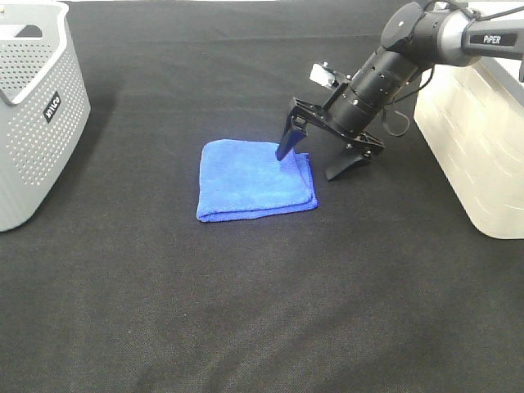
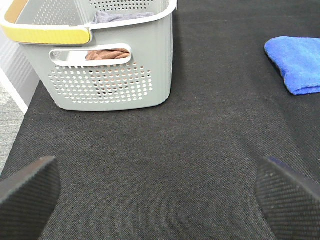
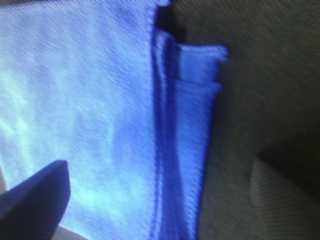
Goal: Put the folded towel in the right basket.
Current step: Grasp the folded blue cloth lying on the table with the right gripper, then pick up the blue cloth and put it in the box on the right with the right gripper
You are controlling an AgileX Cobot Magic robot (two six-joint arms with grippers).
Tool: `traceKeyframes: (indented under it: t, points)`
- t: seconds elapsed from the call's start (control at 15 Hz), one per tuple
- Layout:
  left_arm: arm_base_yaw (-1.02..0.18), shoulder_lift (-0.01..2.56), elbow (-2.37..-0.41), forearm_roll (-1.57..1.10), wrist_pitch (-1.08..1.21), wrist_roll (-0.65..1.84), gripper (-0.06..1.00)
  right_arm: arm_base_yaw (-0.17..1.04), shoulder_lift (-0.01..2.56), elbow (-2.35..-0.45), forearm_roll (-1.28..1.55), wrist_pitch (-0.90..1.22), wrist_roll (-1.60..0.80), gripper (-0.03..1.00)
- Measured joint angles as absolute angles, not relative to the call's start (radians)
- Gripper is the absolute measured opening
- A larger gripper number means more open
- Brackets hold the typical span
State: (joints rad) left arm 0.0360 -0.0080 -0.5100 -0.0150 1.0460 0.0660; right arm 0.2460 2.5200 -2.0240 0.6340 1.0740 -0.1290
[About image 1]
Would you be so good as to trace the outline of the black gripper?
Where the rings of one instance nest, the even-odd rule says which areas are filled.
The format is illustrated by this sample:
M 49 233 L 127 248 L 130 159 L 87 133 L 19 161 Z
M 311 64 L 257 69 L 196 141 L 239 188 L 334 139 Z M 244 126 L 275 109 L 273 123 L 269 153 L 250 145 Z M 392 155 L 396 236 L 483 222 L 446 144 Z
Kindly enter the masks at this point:
M 325 169 L 326 179 L 332 181 L 348 169 L 368 165 L 373 155 L 377 156 L 383 151 L 382 141 L 365 131 L 373 118 L 373 113 L 362 111 L 358 105 L 345 98 L 337 98 L 326 108 L 294 97 L 276 158 L 283 160 L 295 145 L 308 136 L 306 127 L 312 124 L 346 144 Z

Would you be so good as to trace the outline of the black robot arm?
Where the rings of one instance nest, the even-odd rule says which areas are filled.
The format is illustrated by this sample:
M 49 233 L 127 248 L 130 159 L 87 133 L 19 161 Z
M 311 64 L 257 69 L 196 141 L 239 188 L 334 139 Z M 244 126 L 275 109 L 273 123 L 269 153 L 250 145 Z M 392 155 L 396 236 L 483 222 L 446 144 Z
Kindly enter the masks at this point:
M 291 100 L 277 159 L 305 138 L 306 127 L 312 124 L 345 144 L 327 167 L 327 179 L 368 164 L 384 145 L 365 129 L 378 114 L 385 115 L 386 107 L 399 101 L 398 92 L 425 70 L 469 66 L 482 56 L 523 58 L 523 21 L 509 15 L 508 11 L 484 15 L 455 1 L 441 10 L 418 2 L 402 6 L 384 27 L 379 47 L 354 75 L 325 63 L 313 65 L 311 80 L 332 90 L 332 95 L 322 105 Z

